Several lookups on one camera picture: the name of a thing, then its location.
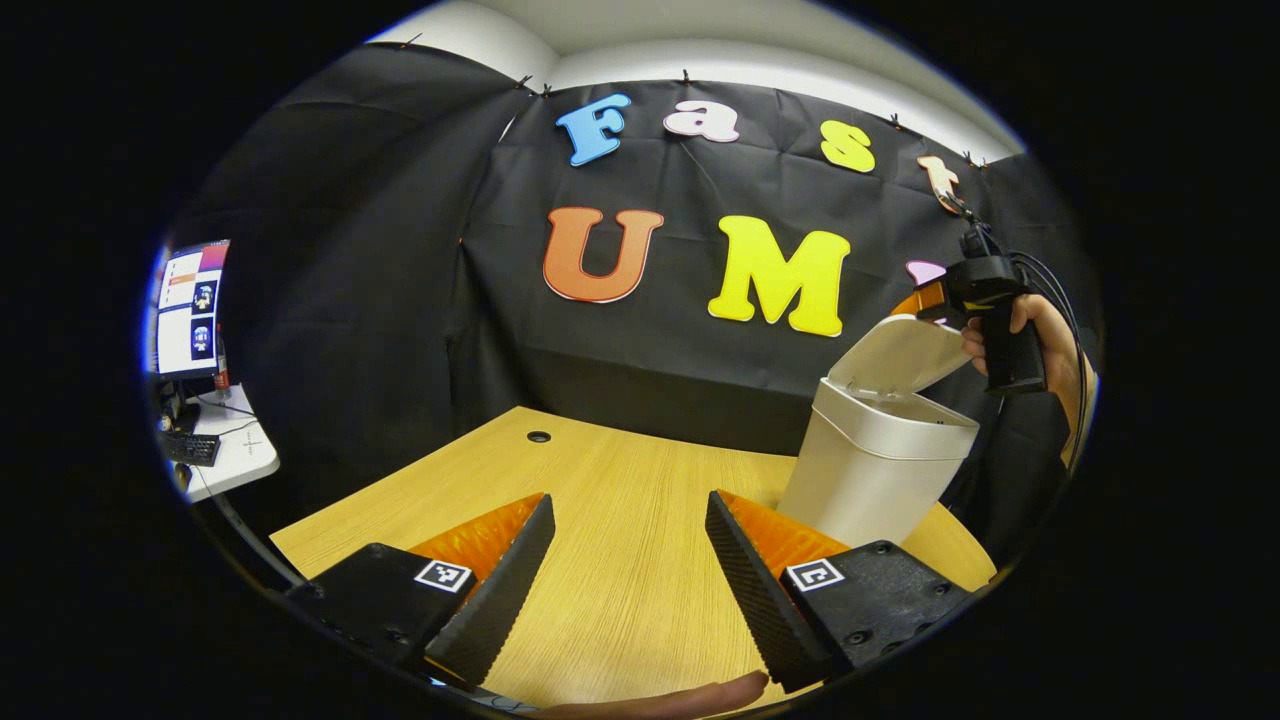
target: open lid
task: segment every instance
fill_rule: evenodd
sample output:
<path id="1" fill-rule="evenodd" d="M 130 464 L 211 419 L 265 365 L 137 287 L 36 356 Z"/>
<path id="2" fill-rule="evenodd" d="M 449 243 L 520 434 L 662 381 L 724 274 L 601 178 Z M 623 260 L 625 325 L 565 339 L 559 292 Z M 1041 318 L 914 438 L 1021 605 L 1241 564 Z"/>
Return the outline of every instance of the open lid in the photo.
<path id="1" fill-rule="evenodd" d="M 890 315 L 876 324 L 827 374 L 850 392 L 908 395 L 941 380 L 970 360 L 960 331 Z"/>

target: white ceiling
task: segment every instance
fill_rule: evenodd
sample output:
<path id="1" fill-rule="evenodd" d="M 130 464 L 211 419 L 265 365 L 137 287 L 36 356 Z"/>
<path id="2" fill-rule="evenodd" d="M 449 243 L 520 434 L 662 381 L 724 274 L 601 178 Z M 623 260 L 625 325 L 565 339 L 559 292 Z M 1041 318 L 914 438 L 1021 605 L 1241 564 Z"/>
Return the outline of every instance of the white ceiling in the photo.
<path id="1" fill-rule="evenodd" d="M 561 56 L 676 38 L 730 40 L 804 51 L 896 81 L 1012 140 L 965 90 L 887 33 L 809 0 L 471 1 L 515 19 Z"/>

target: letter m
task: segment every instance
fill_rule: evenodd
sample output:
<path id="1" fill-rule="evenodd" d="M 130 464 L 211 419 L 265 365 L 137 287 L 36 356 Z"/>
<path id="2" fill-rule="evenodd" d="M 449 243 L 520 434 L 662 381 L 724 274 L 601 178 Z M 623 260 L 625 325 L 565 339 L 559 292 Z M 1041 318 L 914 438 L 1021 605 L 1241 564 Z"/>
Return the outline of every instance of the letter m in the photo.
<path id="1" fill-rule="evenodd" d="M 760 310 L 771 324 L 778 322 L 795 295 L 800 302 L 787 315 L 792 328 L 813 334 L 836 337 L 844 324 L 836 314 L 840 300 L 840 269 L 849 255 L 849 241 L 829 232 L 814 231 L 791 255 L 782 250 L 768 223 L 745 215 L 726 215 L 719 228 L 728 236 L 728 259 L 724 263 L 724 284 L 707 310 L 728 320 L 750 320 L 755 306 L 748 300 L 748 288 L 755 283 Z"/>

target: wooden table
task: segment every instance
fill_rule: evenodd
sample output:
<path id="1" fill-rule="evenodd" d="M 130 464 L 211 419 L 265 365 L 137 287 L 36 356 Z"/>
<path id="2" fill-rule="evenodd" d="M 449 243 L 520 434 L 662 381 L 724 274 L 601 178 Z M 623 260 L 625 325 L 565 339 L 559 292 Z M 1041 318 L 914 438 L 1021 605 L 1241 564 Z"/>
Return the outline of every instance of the wooden table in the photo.
<path id="1" fill-rule="evenodd" d="M 707 538 L 707 496 L 776 506 L 795 460 L 517 407 L 271 539 L 314 578 L 366 543 L 407 550 L 548 492 L 556 538 L 484 687 L 540 707 L 645 697 L 764 669 Z M 966 589 L 996 573 L 941 506 L 902 546 Z M 785 697 L 769 684 L 755 705 Z"/>

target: human hand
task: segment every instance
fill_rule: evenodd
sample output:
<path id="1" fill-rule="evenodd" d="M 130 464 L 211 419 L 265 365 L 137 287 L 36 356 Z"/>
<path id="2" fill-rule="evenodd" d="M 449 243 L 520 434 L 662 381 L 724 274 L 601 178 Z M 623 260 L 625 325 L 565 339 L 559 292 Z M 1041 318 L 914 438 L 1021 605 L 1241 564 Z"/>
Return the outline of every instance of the human hand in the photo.
<path id="1" fill-rule="evenodd" d="M 1009 332 L 1018 334 L 1027 327 L 1029 320 L 1036 322 L 1036 331 L 1041 338 L 1041 355 L 1044 359 L 1044 384 L 1046 389 L 1057 396 L 1066 413 L 1068 427 L 1071 437 L 1078 428 L 1078 414 L 1080 409 L 1080 383 L 1088 378 L 1092 384 L 1092 369 L 1088 357 L 1084 368 L 1079 366 L 1075 355 L 1075 337 L 1071 334 L 1066 319 L 1057 311 L 1052 302 L 1042 295 L 1021 295 L 1014 300 L 1012 318 L 1009 323 Z M 973 366 L 983 375 L 987 374 L 987 352 L 983 346 L 982 319 L 973 318 L 968 327 L 960 331 L 964 336 L 964 351 L 973 356 Z"/>
<path id="2" fill-rule="evenodd" d="M 727 683 L 657 697 L 614 702 L 557 705 L 525 717 L 539 720 L 696 720 L 751 705 L 764 694 L 769 678 L 760 670 Z"/>

